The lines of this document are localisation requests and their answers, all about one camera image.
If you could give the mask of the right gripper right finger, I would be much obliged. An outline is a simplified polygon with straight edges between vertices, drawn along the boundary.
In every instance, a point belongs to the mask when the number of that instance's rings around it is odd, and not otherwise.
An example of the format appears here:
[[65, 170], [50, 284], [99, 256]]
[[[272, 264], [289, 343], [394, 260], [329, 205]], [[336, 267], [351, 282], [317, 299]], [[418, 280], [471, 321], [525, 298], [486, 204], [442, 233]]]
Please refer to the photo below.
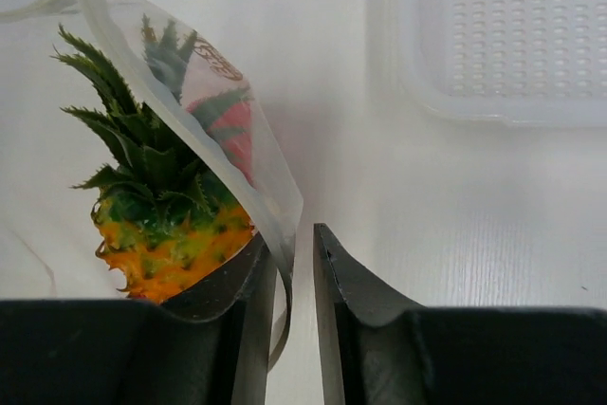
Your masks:
[[578, 306], [425, 306], [324, 224], [313, 264], [327, 404], [602, 404], [606, 313]]

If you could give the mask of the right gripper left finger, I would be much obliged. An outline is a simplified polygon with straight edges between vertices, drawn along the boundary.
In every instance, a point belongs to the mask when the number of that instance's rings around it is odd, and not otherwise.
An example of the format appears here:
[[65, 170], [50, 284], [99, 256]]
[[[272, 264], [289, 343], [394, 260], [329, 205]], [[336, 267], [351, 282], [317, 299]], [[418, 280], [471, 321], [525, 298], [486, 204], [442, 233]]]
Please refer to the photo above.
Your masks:
[[51, 299], [40, 259], [1, 232], [1, 400], [5, 404], [262, 404], [275, 266], [253, 238], [165, 304]]

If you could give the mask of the fake pineapple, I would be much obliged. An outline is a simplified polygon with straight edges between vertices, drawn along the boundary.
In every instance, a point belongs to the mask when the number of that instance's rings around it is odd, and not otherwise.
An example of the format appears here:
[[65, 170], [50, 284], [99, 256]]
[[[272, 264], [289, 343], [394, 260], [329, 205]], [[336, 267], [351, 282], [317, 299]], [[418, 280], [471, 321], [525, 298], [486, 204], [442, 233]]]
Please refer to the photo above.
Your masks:
[[96, 254], [123, 274], [129, 298], [165, 303], [236, 256], [255, 228], [209, 165], [134, 97], [99, 48], [65, 29], [60, 35], [73, 52], [55, 59], [88, 79], [102, 104], [66, 113], [113, 157], [82, 183], [99, 193], [91, 211], [101, 235]]

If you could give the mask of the clear zip top bag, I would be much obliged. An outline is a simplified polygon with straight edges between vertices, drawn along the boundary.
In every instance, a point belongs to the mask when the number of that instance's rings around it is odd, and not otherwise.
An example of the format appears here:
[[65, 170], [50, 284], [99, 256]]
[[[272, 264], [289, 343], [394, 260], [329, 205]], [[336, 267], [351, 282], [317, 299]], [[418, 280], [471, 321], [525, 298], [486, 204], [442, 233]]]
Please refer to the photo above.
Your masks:
[[252, 160], [249, 183], [227, 159], [198, 121], [186, 111], [192, 101], [225, 90], [249, 87], [247, 79], [208, 41], [194, 37], [193, 56], [175, 64], [148, 51], [148, 40], [135, 44], [135, 19], [165, 19], [179, 31], [188, 27], [146, 0], [35, 0], [18, 9], [4, 10], [4, 24], [22, 25], [29, 19], [76, 13], [116, 64], [137, 94], [152, 104], [153, 111], [201, 157], [227, 185], [251, 216], [254, 227], [267, 244], [285, 288], [285, 310], [275, 322], [269, 362], [275, 364], [287, 342], [292, 317], [292, 271], [295, 235], [303, 198], [273, 136], [261, 105], [252, 91]]

